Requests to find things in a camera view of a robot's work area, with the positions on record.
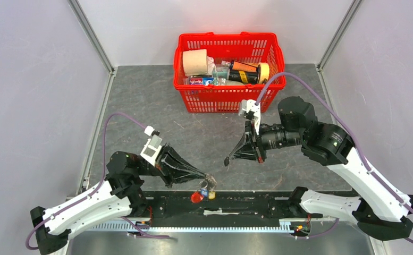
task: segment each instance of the tape roll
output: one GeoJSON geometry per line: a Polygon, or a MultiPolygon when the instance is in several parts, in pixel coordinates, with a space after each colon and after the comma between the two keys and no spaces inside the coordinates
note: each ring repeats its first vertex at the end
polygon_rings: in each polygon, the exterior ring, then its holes
{"type": "Polygon", "coordinates": [[[186,76],[208,74],[206,49],[183,52],[183,69],[186,76]]]}
{"type": "Polygon", "coordinates": [[[269,80],[269,74],[271,72],[271,68],[267,63],[259,63],[259,77],[258,77],[258,84],[266,83],[269,80]]]}

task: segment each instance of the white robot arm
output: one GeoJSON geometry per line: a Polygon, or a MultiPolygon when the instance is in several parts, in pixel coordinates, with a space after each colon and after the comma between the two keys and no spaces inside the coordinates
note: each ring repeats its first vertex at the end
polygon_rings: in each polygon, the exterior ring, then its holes
{"type": "Polygon", "coordinates": [[[254,100],[241,102],[240,114],[246,121],[245,132],[239,143],[225,159],[249,159],[263,163],[266,150],[301,146],[309,159],[327,166],[348,182],[361,197],[338,197],[298,187],[293,196],[307,213],[322,214],[357,224],[366,234],[382,240],[406,238],[413,223],[404,203],[413,208],[413,195],[407,195],[390,182],[370,163],[363,165],[352,138],[334,124],[317,121],[314,108],[300,97],[288,97],[278,104],[281,124],[260,123],[259,107],[254,100]],[[399,202],[378,180],[375,173],[399,195],[399,202]]]}
{"type": "Polygon", "coordinates": [[[40,224],[36,229],[40,254],[55,252],[68,240],[110,219],[129,216],[148,221],[148,201],[141,189],[144,181],[140,176],[159,176],[168,188],[174,183],[204,179],[208,192],[214,191],[211,175],[190,165],[169,144],[161,145],[159,133],[153,128],[147,128],[145,133],[151,138],[140,155],[122,151],[111,155],[107,164],[109,173],[104,180],[61,205],[31,210],[34,227],[40,224]]]}

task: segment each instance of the red object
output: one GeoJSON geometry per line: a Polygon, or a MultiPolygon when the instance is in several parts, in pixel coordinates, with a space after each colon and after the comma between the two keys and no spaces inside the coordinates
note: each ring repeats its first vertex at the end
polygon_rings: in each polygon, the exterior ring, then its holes
{"type": "Polygon", "coordinates": [[[202,200],[203,200],[203,196],[198,192],[195,192],[194,194],[191,195],[192,203],[200,203],[202,200]]]}
{"type": "MultiPolygon", "coordinates": [[[[243,86],[185,85],[182,55],[186,50],[206,49],[216,64],[222,61],[241,61],[269,64],[269,78],[284,71],[281,48],[274,33],[248,33],[239,35],[215,35],[209,33],[184,33],[178,38],[173,67],[174,86],[183,98],[186,109],[191,113],[233,113],[239,110],[243,99],[258,97],[263,84],[243,86]]],[[[261,101],[261,112],[265,112],[278,91],[286,85],[285,77],[275,79],[261,101]]]]}

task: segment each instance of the white bracket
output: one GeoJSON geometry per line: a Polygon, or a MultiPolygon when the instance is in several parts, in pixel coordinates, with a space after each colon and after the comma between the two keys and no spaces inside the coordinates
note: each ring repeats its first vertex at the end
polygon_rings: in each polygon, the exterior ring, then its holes
{"type": "Polygon", "coordinates": [[[151,138],[147,140],[147,143],[145,144],[144,148],[140,153],[142,158],[144,158],[153,166],[155,166],[156,158],[158,157],[159,152],[162,149],[161,142],[162,139],[154,134],[151,138]]]}
{"type": "MultiPolygon", "coordinates": [[[[347,164],[327,166],[350,184],[360,196],[369,204],[378,218],[390,222],[400,222],[400,218],[408,215],[408,209],[397,201],[361,162],[358,152],[352,148],[347,155],[347,164]]],[[[380,176],[408,205],[411,206],[410,196],[399,191],[368,161],[371,172],[380,176]]]]}
{"type": "Polygon", "coordinates": [[[323,214],[358,223],[352,215],[361,203],[360,197],[339,197],[308,190],[301,197],[300,206],[310,214],[323,214]]]}
{"type": "Polygon", "coordinates": [[[238,115],[244,114],[245,118],[248,118],[249,113],[253,112],[253,116],[251,117],[252,124],[255,127],[256,134],[259,134],[259,125],[261,123],[261,104],[255,105],[256,101],[253,99],[242,100],[238,115]]]}
{"type": "Polygon", "coordinates": [[[155,129],[152,126],[147,126],[144,130],[144,133],[148,135],[149,137],[151,137],[151,134],[153,134],[153,131],[155,131],[155,129]]]}

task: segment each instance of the yellow object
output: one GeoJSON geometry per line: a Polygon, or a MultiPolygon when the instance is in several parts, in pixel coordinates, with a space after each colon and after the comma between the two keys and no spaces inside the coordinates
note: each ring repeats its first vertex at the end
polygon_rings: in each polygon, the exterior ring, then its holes
{"type": "Polygon", "coordinates": [[[248,80],[247,80],[247,75],[246,75],[246,73],[245,73],[244,71],[238,71],[238,72],[239,72],[239,75],[241,76],[242,83],[247,84],[247,83],[248,83],[248,80]]]}
{"type": "Polygon", "coordinates": [[[262,84],[263,82],[267,82],[269,80],[269,73],[270,67],[267,63],[258,63],[259,67],[259,77],[258,77],[258,84],[262,84]]]}
{"type": "Polygon", "coordinates": [[[208,198],[211,199],[211,200],[215,199],[216,198],[216,192],[211,191],[208,195],[208,198]]]}

